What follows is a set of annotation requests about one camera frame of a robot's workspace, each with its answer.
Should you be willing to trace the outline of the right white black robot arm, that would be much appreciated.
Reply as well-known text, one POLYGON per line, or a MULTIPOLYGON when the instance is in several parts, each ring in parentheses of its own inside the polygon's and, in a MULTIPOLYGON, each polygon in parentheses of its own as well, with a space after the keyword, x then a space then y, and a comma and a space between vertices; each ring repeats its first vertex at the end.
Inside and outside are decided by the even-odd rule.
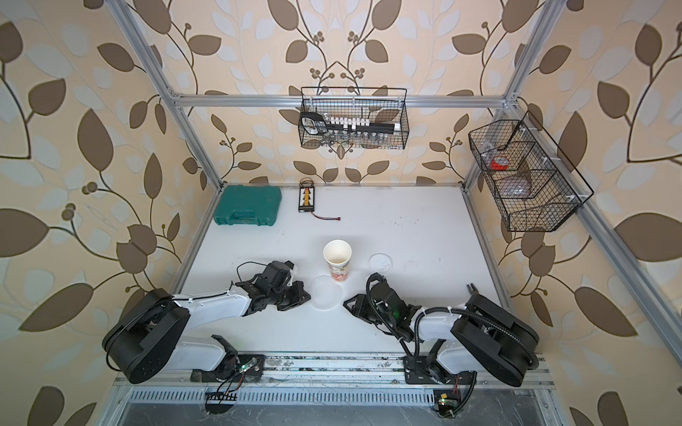
POLYGON ((344 301, 353 317, 397 340, 410 384, 453 384, 483 369, 511 387, 539 367, 539 335, 469 284, 469 300, 457 307, 411 305, 387 278, 373 273, 365 290, 344 301))

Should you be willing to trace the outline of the white plastic cup lid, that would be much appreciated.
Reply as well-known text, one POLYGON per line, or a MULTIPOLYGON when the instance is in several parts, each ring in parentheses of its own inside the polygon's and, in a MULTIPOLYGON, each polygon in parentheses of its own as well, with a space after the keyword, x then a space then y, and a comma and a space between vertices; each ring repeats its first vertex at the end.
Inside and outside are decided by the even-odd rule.
POLYGON ((376 253, 368 260, 368 266, 373 273, 388 273, 393 267, 393 261, 384 253, 376 253))

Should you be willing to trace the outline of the round translucent leak-proof paper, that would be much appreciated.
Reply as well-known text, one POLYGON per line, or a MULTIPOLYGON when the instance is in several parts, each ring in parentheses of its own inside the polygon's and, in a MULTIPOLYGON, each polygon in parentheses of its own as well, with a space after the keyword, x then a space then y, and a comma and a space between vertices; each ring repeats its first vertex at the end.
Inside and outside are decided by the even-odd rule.
POLYGON ((311 296, 310 305, 315 310, 326 312, 335 309, 342 302, 344 291, 339 283, 328 275, 316 277, 307 286, 311 296))

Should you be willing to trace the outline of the printed paper milk tea cup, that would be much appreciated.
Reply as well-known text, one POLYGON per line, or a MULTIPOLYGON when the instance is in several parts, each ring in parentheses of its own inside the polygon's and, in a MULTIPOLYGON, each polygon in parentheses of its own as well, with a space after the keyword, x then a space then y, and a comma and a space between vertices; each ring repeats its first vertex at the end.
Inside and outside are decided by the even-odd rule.
POLYGON ((336 282, 345 282, 349 273, 349 264, 353 255, 351 245, 343 240, 328 242, 323 249, 323 257, 336 282))

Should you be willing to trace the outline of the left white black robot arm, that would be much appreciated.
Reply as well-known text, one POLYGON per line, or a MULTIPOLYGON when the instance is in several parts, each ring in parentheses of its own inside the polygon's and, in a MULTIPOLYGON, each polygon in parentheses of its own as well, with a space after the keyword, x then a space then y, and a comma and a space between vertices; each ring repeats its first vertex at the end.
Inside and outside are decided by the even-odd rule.
POLYGON ((221 335, 190 337, 188 330, 262 312, 273 305, 287 312, 310 301, 303 282, 293 280, 293 262, 273 261, 250 280, 202 295, 147 293, 126 312, 102 341, 108 367, 140 384, 164 371, 191 370, 204 382, 229 381, 254 374, 262 355, 240 356, 221 335))

